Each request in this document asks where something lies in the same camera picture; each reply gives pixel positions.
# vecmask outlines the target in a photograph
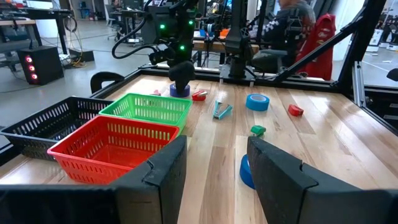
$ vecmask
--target small red object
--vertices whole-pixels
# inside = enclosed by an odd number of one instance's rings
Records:
[[[303,115],[304,110],[296,105],[289,105],[289,113],[293,116],[301,116]]]
[[[133,119],[96,116],[47,153],[69,178],[109,184],[177,137],[179,128]]]
[[[204,92],[205,92],[205,90],[200,90],[200,91],[194,93],[192,95],[192,100],[193,101],[203,101],[203,100],[205,100],[206,99],[206,95],[201,95]]]
[[[151,94],[151,95],[160,96],[161,94],[160,94],[160,92],[158,90],[155,90],[154,93]]]

